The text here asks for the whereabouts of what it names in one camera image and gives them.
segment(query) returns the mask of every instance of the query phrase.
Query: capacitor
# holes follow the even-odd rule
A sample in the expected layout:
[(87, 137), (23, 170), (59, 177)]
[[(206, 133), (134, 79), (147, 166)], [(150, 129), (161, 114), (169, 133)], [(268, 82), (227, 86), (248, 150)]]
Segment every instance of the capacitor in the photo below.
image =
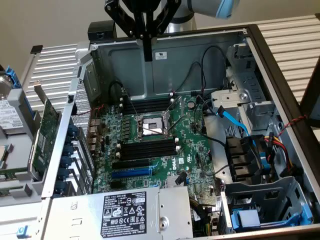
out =
[(192, 110), (195, 108), (196, 104), (193, 101), (188, 101), (186, 104), (188, 106), (188, 109)]
[(214, 193), (214, 186), (210, 186), (210, 196), (212, 196), (212, 194)]

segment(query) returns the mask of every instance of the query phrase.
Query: black pcie slot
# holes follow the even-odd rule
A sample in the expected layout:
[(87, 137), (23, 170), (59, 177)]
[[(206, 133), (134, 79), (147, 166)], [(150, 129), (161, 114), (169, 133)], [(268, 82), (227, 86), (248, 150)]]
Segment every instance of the black pcie slot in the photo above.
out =
[(169, 99), (154, 99), (154, 100), (143, 100), (143, 101), (126, 101), (124, 104), (124, 109), (122, 113), (124, 115), (134, 114), (134, 113), (150, 113), (150, 112), (160, 112), (165, 111), (170, 106)]
[(121, 160), (148, 159), (176, 155), (173, 139), (128, 143), (121, 146)]
[(135, 161), (118, 161), (112, 163), (112, 169), (131, 169), (149, 167), (150, 162), (148, 159), (135, 160)]

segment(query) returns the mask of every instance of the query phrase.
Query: warning label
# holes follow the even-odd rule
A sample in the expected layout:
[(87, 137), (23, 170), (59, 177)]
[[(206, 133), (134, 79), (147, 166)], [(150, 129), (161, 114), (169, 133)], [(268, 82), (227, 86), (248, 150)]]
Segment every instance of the warning label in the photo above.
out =
[(23, 127), (16, 109), (7, 100), (0, 101), (0, 126), (3, 130)]
[(106, 238), (147, 233), (147, 194), (133, 192), (104, 197), (101, 236)]

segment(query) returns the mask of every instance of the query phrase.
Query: white wall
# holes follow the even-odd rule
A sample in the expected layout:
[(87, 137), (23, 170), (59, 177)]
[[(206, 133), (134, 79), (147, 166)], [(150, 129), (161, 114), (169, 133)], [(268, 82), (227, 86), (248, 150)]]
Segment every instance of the white wall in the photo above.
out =
[[(105, 0), (1, 0), (0, 63), (4, 67), (11, 65), (20, 76), (32, 46), (87, 40), (90, 22), (110, 19), (104, 3)], [(203, 15), (196, 15), (195, 19), (197, 27), (203, 28), (314, 13), (320, 13), (320, 0), (240, 0), (228, 20)]]

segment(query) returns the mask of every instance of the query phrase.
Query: blue pcie slot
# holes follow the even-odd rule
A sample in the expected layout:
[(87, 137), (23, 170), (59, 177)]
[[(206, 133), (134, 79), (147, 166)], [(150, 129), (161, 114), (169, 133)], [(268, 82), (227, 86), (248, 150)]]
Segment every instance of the blue pcie slot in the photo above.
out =
[(144, 168), (136, 168), (136, 169), (128, 169), (124, 171), (114, 171), (111, 174), (113, 179), (122, 179), (129, 177), (137, 177), (137, 176), (151, 176), (152, 168), (144, 167)]

